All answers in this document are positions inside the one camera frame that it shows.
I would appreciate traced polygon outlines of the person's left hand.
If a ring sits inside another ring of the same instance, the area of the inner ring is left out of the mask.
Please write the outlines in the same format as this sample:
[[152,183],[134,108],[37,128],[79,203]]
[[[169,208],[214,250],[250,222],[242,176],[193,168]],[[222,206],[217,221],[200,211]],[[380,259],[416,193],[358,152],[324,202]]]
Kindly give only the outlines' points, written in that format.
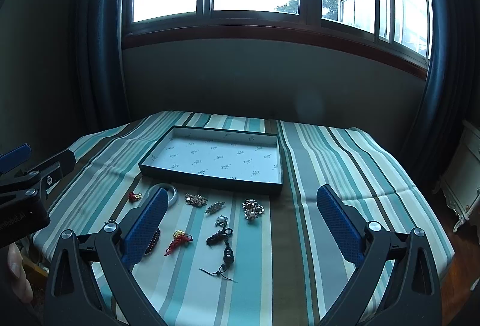
[[15,243],[8,247],[7,266],[12,279],[10,284],[13,293],[23,303],[32,302],[32,287],[23,268],[23,257]]

